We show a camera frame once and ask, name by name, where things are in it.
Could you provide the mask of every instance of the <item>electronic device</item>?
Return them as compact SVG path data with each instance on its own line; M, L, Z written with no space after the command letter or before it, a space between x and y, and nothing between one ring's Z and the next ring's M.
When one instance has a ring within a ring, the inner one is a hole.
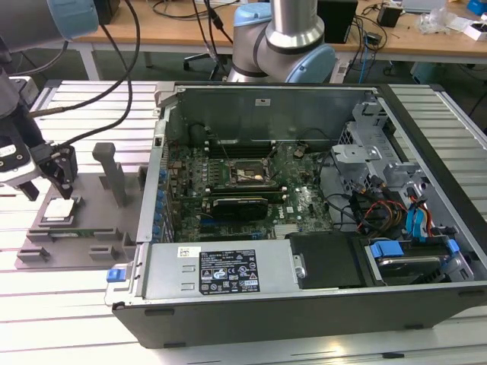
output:
M384 4L380 7L377 23L382 27L394 28L403 11L402 7Z
M100 24L110 24L116 11L119 9L120 0L94 0L97 7Z
M358 0L318 0L318 16L325 23L325 43L346 43Z
M447 105L415 85L161 86L114 316L179 348L422 329L484 303L487 223L416 125L425 94Z

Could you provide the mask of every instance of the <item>black box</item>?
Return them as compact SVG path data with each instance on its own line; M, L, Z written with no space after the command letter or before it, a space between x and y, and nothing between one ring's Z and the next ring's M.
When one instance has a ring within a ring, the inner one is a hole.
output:
M403 12L403 8L382 5L377 16L377 23L382 27L394 28Z
M326 43L346 43L358 0L318 0L318 16L325 23Z
M94 6L97 8L98 20L100 24L110 24L113 16L119 8L119 5L120 0L94 0Z

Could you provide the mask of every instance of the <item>floor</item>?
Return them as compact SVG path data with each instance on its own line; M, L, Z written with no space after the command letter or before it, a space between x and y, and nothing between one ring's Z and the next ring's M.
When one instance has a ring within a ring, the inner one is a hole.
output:
M37 65L48 62L58 51L51 49L32 49L26 52L27 57ZM127 59L131 59L130 52L124 52ZM152 59L153 68L146 68L142 56L132 72L133 80L156 81L207 81L214 63L211 59L199 60L191 64L190 71L183 70L183 58L189 56L182 53L154 53ZM123 72L119 60L114 52L97 52L97 62L100 72L105 80L116 80ZM19 71L31 68L31 65L20 55L14 55L13 63ZM394 62L390 75L385 75L384 70L390 66L389 62L376 62L367 76L366 82L370 84L414 84L410 70L412 63ZM358 82L360 71L351 70L345 82ZM35 81L42 87L46 79L86 80L87 76L81 58L76 51L68 51L62 59L50 70L42 75L36 75ZM442 65L438 70L438 79L435 82L453 97L453 99L467 113L471 111L476 101L487 90L487 66L475 66L468 69L465 65ZM472 118L480 128L487 128L487 119L482 116L487 112L487 99L476 108Z

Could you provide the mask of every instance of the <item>gray robot arm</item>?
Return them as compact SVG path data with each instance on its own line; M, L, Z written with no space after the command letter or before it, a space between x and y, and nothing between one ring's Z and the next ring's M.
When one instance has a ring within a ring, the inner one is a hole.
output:
M93 0L0 0L0 183L21 189L30 200L39 194L31 180L43 176L71 195L78 172L73 147L54 150L27 115L15 86L2 67L10 53L43 43L71 40L94 32Z
M317 0L271 0L240 6L234 19L230 82L323 82L335 51L323 43Z

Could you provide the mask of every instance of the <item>white sticker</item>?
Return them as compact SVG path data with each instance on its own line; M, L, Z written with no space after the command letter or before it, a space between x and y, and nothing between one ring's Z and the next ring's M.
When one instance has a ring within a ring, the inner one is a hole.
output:
M270 99L256 99L256 106L271 106Z
M0 148L0 157L10 156L11 154L14 154L16 150L17 148L14 144L2 147Z
M63 238L63 237L79 237L77 233L51 233L53 238Z
M179 258L199 257L200 252L201 252L200 246L178 247L177 248L177 257L179 257Z

